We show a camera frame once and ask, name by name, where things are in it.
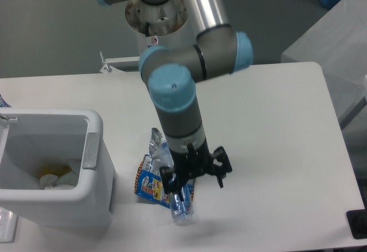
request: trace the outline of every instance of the yellow object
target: yellow object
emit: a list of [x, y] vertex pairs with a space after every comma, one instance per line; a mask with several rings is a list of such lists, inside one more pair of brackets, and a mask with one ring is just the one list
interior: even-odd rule
[[63, 176], [71, 171], [70, 166], [61, 166], [57, 168], [50, 168], [49, 166], [45, 166], [41, 169], [38, 178], [43, 177], [44, 175], [52, 174], [55, 176]]

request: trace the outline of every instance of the black object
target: black object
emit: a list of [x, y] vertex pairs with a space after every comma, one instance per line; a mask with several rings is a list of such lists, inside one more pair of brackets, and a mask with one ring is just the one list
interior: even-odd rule
[[189, 179], [205, 174], [216, 176], [220, 188], [223, 188], [223, 179], [227, 173], [232, 172], [232, 166], [224, 148], [218, 147], [213, 154], [210, 154], [206, 140], [197, 150], [191, 143], [187, 148], [188, 153], [171, 151], [174, 168], [163, 166], [159, 169], [165, 193], [178, 193], [179, 198], [183, 201], [181, 188]]
[[346, 213], [350, 231], [355, 239], [367, 238], [367, 210], [351, 210]]

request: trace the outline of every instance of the plastic wrapper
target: plastic wrapper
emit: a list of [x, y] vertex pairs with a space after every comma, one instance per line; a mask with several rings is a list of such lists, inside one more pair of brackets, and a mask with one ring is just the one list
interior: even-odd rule
[[[156, 202], [162, 206], [170, 208], [168, 196], [165, 194], [159, 168], [158, 148], [161, 145], [162, 134], [156, 128], [152, 128], [149, 144], [149, 155], [143, 157], [135, 178], [134, 193], [138, 196]], [[188, 181], [188, 188], [191, 199], [194, 197], [195, 180]]]
[[5, 100], [1, 97], [1, 94], [0, 94], [0, 107], [10, 107], [10, 105], [6, 103]]

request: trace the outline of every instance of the black band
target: black band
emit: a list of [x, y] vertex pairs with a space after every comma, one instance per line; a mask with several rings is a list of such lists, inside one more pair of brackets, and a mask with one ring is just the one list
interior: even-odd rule
[[169, 0], [163, 0], [161, 2], [149, 2], [149, 1], [146, 1], [146, 0], [141, 0], [144, 4], [147, 4], [149, 6], [161, 6], [161, 5], [164, 5], [165, 3], [167, 3]]
[[219, 29], [220, 27], [231, 27], [230, 24], [223, 24], [223, 25], [217, 25], [217, 26], [214, 26], [214, 27], [210, 27], [206, 30], [203, 30], [201, 33], [199, 33], [197, 36], [196, 36], [196, 41], [205, 33], [207, 32], [210, 32], [212, 30], [215, 30], [215, 29]]
[[201, 49], [199, 48], [198, 45], [194, 45], [194, 48], [197, 52], [197, 55], [199, 56], [201, 71], [202, 71], [202, 79], [206, 80], [206, 65], [205, 65], [204, 56], [202, 55]]
[[202, 120], [200, 121], [199, 126], [195, 130], [193, 130], [192, 132], [190, 132], [190, 133], [186, 133], [183, 136], [171, 136], [171, 135], [168, 135], [168, 134], [165, 133], [165, 136], [168, 136], [171, 139], [183, 139], [184, 137], [192, 136], [193, 134], [195, 134], [201, 128], [201, 126], [202, 126]]

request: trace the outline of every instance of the metal bracket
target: metal bracket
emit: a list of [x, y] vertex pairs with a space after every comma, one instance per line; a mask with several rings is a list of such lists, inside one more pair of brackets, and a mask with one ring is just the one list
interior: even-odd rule
[[139, 63], [139, 56], [133, 56], [133, 57], [119, 57], [119, 58], [104, 58], [103, 53], [100, 52], [101, 55], [101, 61], [103, 64], [103, 67], [101, 68], [100, 72], [102, 73], [112, 73], [115, 71], [125, 71], [124, 68], [126, 67], [136, 67], [136, 71], [138, 70], [138, 63]]

